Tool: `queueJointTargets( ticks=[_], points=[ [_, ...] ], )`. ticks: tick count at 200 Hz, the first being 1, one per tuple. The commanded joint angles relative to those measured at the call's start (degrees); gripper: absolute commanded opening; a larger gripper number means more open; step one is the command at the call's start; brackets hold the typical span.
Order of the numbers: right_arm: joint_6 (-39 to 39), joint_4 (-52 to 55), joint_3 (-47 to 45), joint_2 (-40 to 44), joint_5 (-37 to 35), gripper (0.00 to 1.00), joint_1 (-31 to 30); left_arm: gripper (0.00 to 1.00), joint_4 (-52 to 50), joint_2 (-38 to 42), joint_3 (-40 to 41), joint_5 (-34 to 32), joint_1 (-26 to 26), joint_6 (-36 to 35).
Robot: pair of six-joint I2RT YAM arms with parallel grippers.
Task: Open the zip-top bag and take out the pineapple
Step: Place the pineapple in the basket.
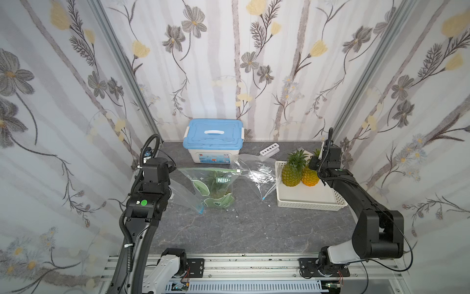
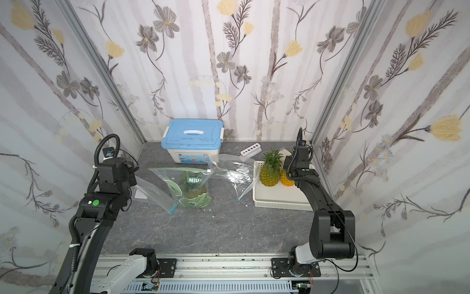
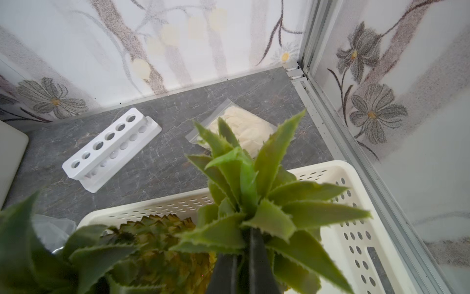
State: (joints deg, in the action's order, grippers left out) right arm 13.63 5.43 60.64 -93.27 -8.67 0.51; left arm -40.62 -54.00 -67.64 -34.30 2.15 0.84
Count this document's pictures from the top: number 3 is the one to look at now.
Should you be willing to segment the yellow pineapple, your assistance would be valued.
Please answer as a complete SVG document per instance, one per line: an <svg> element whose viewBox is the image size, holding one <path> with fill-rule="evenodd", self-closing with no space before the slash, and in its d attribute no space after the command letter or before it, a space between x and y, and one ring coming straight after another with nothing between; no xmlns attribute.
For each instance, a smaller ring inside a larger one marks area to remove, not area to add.
<svg viewBox="0 0 470 294"><path fill-rule="evenodd" d="M36 235L31 196L1 212L4 294L203 294L216 257L173 251L189 218L144 216L118 227L76 230L53 253Z"/></svg>
<svg viewBox="0 0 470 294"><path fill-rule="evenodd" d="M282 166L303 117L300 112L282 123L255 158L241 147L224 120L218 121L217 134L195 124L211 155L189 155L188 160L208 178L214 202L198 210L196 227L180 233L173 250L238 255L237 294L250 294L250 229L261 231L280 294L289 289L315 294L322 280L347 294L353 292L324 249L320 230L363 221L371 213L333 202L346 187L299 181Z"/></svg>

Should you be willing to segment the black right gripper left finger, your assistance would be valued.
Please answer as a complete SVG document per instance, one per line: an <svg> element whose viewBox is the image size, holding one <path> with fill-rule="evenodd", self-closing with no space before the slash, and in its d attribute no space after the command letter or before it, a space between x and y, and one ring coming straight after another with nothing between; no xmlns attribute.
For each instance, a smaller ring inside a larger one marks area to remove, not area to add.
<svg viewBox="0 0 470 294"><path fill-rule="evenodd" d="M236 294L238 255L219 254L205 294Z"/></svg>

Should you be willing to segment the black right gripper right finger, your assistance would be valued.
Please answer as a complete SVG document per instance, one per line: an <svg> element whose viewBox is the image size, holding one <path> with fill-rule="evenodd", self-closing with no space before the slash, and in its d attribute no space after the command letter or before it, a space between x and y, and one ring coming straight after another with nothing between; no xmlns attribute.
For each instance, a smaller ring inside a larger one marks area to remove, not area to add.
<svg viewBox="0 0 470 294"><path fill-rule="evenodd" d="M268 252L259 229L250 229L248 257L250 293L279 294L280 289L272 274Z"/></svg>

